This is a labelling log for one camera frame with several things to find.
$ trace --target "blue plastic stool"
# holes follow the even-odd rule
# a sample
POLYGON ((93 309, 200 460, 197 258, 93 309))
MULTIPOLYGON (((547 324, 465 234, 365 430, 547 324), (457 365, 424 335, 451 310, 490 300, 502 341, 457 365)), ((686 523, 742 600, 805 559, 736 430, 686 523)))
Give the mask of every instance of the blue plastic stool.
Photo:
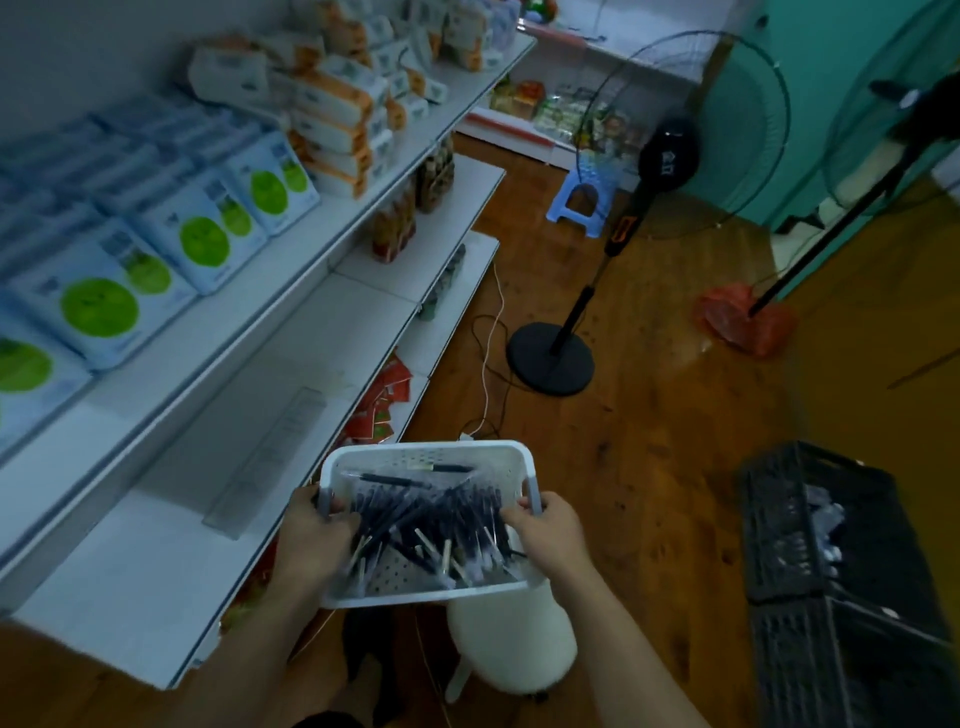
POLYGON ((551 223, 565 217, 587 229, 587 237, 600 237, 603 232, 607 215, 613 205, 613 193, 616 192, 619 178, 619 167, 609 161, 597 163, 596 157, 590 153, 580 153, 580 167, 574 167, 566 174, 566 179, 560 187, 560 192, 553 198, 553 203, 546 213, 546 219, 551 223), (567 207, 570 196, 579 187, 590 187, 596 197, 596 207, 593 214, 587 217, 567 207))

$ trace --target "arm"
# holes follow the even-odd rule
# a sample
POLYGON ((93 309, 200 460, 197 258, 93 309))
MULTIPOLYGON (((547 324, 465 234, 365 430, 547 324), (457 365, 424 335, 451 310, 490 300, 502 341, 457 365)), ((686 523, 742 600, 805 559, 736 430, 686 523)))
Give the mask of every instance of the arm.
POLYGON ((541 498, 541 517, 522 500, 503 520, 570 617, 604 727, 708 728, 590 561, 576 512, 555 493, 541 498))
POLYGON ((158 728, 244 728, 259 724, 290 652, 320 608, 320 597, 349 553, 359 517, 317 513, 316 487, 298 488, 280 527, 276 565, 263 600, 227 634, 158 728))

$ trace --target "hand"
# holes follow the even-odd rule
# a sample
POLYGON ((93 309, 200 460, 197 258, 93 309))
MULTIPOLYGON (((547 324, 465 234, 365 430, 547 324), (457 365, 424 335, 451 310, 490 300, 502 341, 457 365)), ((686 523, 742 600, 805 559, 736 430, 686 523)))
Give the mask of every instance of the hand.
POLYGON ((343 505, 334 499, 335 515, 325 521, 311 498, 317 486, 298 488, 290 496, 280 525, 271 590, 293 598, 316 599, 318 604, 330 579, 350 553, 360 514, 337 513, 343 505))
POLYGON ((562 591, 568 590, 595 571, 584 529, 577 512, 556 493, 541 493, 540 501, 542 516, 531 515, 525 497, 517 502, 519 507, 504 508, 500 515, 519 534, 534 566, 562 591))

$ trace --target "white plastic basket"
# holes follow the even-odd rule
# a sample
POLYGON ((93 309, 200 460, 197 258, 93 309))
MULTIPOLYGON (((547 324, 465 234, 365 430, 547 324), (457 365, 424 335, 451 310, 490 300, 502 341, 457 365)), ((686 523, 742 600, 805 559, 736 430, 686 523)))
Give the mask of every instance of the white plastic basket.
MULTIPOLYGON (((344 472, 383 468, 410 468, 423 465, 470 465, 483 467, 492 473, 500 488, 504 504, 516 502, 523 494, 524 482, 531 510, 540 512, 540 490, 530 450, 513 440, 458 440, 449 443, 399 443, 397 445, 364 445, 336 449, 324 461, 320 473, 321 507, 329 503, 330 495, 352 502, 352 484, 344 472)), ((516 532, 507 526, 511 547, 522 550, 516 532)), ((439 589, 436 582, 423 570, 414 566, 392 548, 384 552, 367 587, 367 595, 356 597, 348 593, 352 580, 341 576, 324 595, 324 607, 349 609, 387 604, 409 604, 419 601, 445 601, 462 596, 511 592, 529 589, 543 581, 543 576, 526 559, 516 565, 523 574, 522 581, 507 580, 482 587, 439 589)))

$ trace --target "black standing fan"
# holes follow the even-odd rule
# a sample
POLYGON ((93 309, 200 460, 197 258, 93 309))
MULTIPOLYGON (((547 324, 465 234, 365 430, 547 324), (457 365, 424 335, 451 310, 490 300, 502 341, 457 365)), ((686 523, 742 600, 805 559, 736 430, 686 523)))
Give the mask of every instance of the black standing fan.
POLYGON ((823 159, 847 212, 750 308, 756 316, 857 217, 899 212, 960 186, 911 186, 960 139, 960 2, 934 0, 908 20, 853 83, 823 159), (863 183, 863 178, 876 179, 863 183))
POLYGON ((577 394, 593 378, 593 355, 574 329, 610 261, 634 234, 678 238, 721 225, 770 180, 790 131, 786 84, 774 62, 752 43, 714 31, 658 40, 600 85, 575 138, 583 178, 588 165, 618 163, 613 145, 590 128, 611 109, 645 118, 653 129, 634 162, 636 188, 612 221, 600 267, 564 325, 528 324, 507 344, 510 368, 547 395, 577 394))

